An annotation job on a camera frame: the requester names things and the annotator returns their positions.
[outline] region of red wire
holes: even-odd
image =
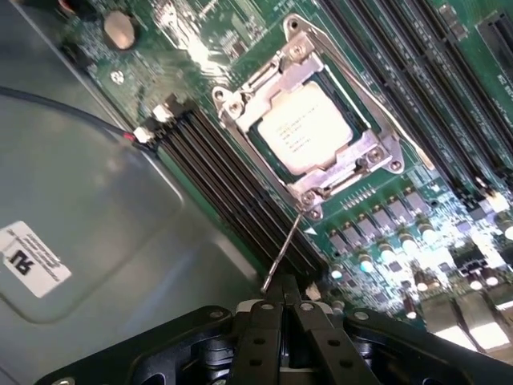
[[[74,14],[75,12],[71,9],[70,6],[68,6],[68,4],[66,3],[65,0],[58,0],[58,3],[59,5],[64,9],[64,10],[67,10],[68,12],[71,12],[72,14]]]
[[[123,134],[123,138],[130,140],[131,142],[135,141],[135,135],[130,132],[125,132]]]

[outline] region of cpu socket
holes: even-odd
[[[323,202],[362,178],[404,171],[398,124],[327,34],[297,14],[283,27],[287,43],[238,90],[214,87],[212,98],[273,187],[319,219]]]

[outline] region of black cable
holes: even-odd
[[[93,127],[102,128],[113,134],[122,136],[125,139],[133,140],[133,135],[130,132],[124,131],[122,128],[116,127],[113,124],[100,119],[97,116],[79,110],[78,108],[69,106],[67,104],[58,102],[56,100],[45,98],[44,96],[32,94],[30,92],[15,90],[13,88],[0,86],[0,95],[12,99],[22,100],[24,102],[38,104],[40,106],[52,108],[58,112],[68,114],[74,118],[78,118]]]

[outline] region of sticker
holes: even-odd
[[[313,229],[313,227],[310,227],[308,229],[305,230],[305,234],[310,234],[310,235],[317,235],[317,231],[315,231]]]
[[[37,298],[71,277],[71,271],[25,222],[0,229],[0,256],[7,269]]]

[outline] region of ram slot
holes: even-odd
[[[366,33],[378,49],[380,56],[383,57],[386,65],[393,71],[401,86],[406,90],[407,95],[414,101],[415,107],[422,111],[422,115],[429,123],[431,130],[450,149],[450,153],[458,161],[467,179],[471,180],[477,189],[482,188],[481,182],[488,185],[487,178],[479,166],[476,165],[467,149],[463,147],[450,125],[445,121],[429,94],[423,89],[418,79],[409,71],[409,63],[402,58],[394,42],[387,37],[382,25],[374,17],[373,12],[369,10],[364,2],[346,0],[346,3],[358,22],[365,27]]]
[[[169,132],[162,149],[262,265],[270,266],[292,221],[202,112],[190,111]],[[284,269],[304,285],[327,269],[301,232],[294,235],[284,262]]]
[[[496,139],[510,154],[513,154],[513,132],[463,58],[460,50],[453,43],[456,39],[452,39],[454,36],[449,27],[427,0],[404,0],[404,3],[408,5],[415,18],[422,22],[426,31],[429,32],[432,43],[445,48],[440,50],[440,55],[449,64],[450,71],[464,86],[468,98],[483,117],[484,123],[494,132]],[[503,167],[496,173],[503,174],[502,178],[507,186],[513,188],[513,172],[509,168]]]
[[[384,0],[375,0],[375,2],[392,31],[402,40],[410,57],[424,70],[424,75],[428,78],[430,86],[438,93],[438,97],[458,122],[460,129],[467,131],[467,138],[471,141],[472,147],[479,150],[478,154],[483,158],[482,162],[499,178],[502,177],[502,172],[505,169],[504,162],[495,153],[481,127],[463,105],[440,67],[430,59],[428,55],[430,48],[425,47],[422,39],[404,15],[402,8],[395,2]]]
[[[469,198],[471,194],[469,194],[463,182],[458,177],[459,170],[451,167],[452,160],[441,155],[444,153],[445,148],[439,143],[434,143],[426,134],[424,127],[418,122],[418,117],[412,112],[408,101],[398,88],[388,81],[388,74],[386,74],[383,69],[376,64],[375,59],[370,56],[366,45],[357,36],[353,27],[349,24],[345,15],[337,5],[331,0],[318,0],[318,2],[343,36],[345,43],[362,63],[369,77],[373,80],[374,86],[386,98],[394,114],[398,117],[399,123],[408,131],[414,140],[422,146],[440,176],[454,194],[459,197],[460,201],[469,209],[469,205],[473,204],[472,199]]]

